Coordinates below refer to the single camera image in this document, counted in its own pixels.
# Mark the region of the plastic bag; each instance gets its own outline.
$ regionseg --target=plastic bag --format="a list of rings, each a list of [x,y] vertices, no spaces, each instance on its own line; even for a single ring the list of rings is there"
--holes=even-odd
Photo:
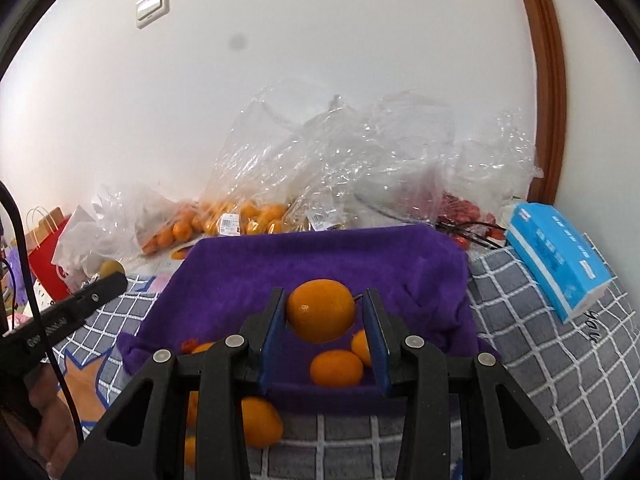
[[[532,179],[543,176],[536,165],[534,139],[518,127],[516,113],[501,114],[481,139],[466,139],[453,147],[442,218],[495,221],[504,205],[525,197]]]
[[[276,101],[295,109],[282,106],[292,88],[306,103],[298,119],[324,112],[300,123],[276,110]],[[238,117],[201,199],[207,234],[373,226],[367,219],[380,214],[369,206],[387,216],[436,217],[452,136],[447,107],[405,92],[356,110],[304,89],[299,82],[269,89]]]
[[[107,258],[126,265],[140,254],[188,241],[197,231],[191,225],[193,205],[172,202],[144,186],[105,187],[98,199],[96,218],[78,207],[58,239],[51,262],[70,276],[79,270],[92,276]]]

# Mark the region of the finger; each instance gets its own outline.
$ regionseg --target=finger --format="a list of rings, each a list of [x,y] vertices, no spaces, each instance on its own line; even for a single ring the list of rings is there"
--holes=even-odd
[[[33,448],[34,438],[31,434],[31,431],[29,431],[27,427],[15,417],[13,413],[2,410],[0,416],[4,417],[4,421],[6,422],[11,432],[14,434],[14,437],[18,441],[18,444],[20,444],[23,449]]]
[[[77,450],[76,432],[69,428],[47,462],[47,474],[52,478],[60,478]]]
[[[50,364],[40,369],[35,384],[29,390],[29,402],[42,412],[58,395],[58,379]]]
[[[58,443],[72,428],[71,413],[62,400],[55,398],[42,413],[42,424],[36,437],[38,452],[49,460]]]

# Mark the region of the red paper bag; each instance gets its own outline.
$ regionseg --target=red paper bag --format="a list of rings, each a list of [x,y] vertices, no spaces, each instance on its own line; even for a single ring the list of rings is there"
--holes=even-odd
[[[60,279],[57,267],[51,263],[58,238],[60,238],[62,229],[65,228],[68,220],[67,216],[60,224],[50,226],[50,233],[43,240],[36,240],[36,247],[29,253],[31,272],[34,273],[53,301],[64,300],[71,295],[66,283]]]

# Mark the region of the purple cloth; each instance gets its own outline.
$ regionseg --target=purple cloth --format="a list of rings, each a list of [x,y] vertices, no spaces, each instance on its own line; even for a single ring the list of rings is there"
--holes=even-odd
[[[309,280],[344,283],[353,295],[375,287],[390,314],[402,317],[412,333],[447,354],[472,357],[479,340],[466,296],[466,253],[448,237],[422,225],[318,233],[208,238],[200,241],[171,278],[133,336],[120,333],[117,345],[124,369],[133,374],[155,350],[180,351],[188,339],[217,341],[237,332],[249,314],[261,311],[270,291],[287,293]],[[348,334],[312,345],[284,332],[274,366],[270,397],[295,411],[376,412],[370,370],[360,386],[341,390],[311,383],[311,359],[333,348],[350,348],[362,328],[358,319]]]

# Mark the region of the black cable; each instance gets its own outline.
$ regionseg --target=black cable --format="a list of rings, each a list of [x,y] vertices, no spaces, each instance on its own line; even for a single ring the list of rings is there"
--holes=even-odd
[[[60,383],[60,389],[65,396],[66,405],[71,411],[71,418],[74,420],[74,426],[76,428],[76,437],[78,438],[78,446],[84,442],[84,435],[82,434],[82,424],[80,423],[80,417],[78,415],[78,409],[71,396],[69,387],[66,384],[65,377],[60,370],[60,365],[53,353],[53,347],[49,342],[49,336],[47,335],[47,329],[40,317],[40,309],[38,308],[38,301],[36,300],[36,294],[33,290],[33,283],[28,279],[31,276],[31,269],[29,268],[29,258],[27,254],[27,241],[24,238],[24,231],[22,230],[22,219],[20,218],[20,211],[16,205],[14,198],[9,193],[9,190],[0,181],[0,203],[4,206],[5,211],[9,215],[9,220],[14,227],[15,241],[18,248],[18,256],[20,258],[20,270],[22,271],[24,288],[27,292],[27,299],[31,305],[31,313],[33,314],[33,322],[38,327],[40,339],[45,346],[45,352],[49,363],[53,368],[53,372],[56,375],[56,379]]]
[[[11,283],[14,287],[14,293],[11,298],[11,330],[15,330],[15,295],[18,294],[18,289],[15,288],[14,270],[11,268],[11,265],[9,265],[9,262],[4,258],[0,258],[0,264],[3,264],[9,271],[9,274],[11,275]]]

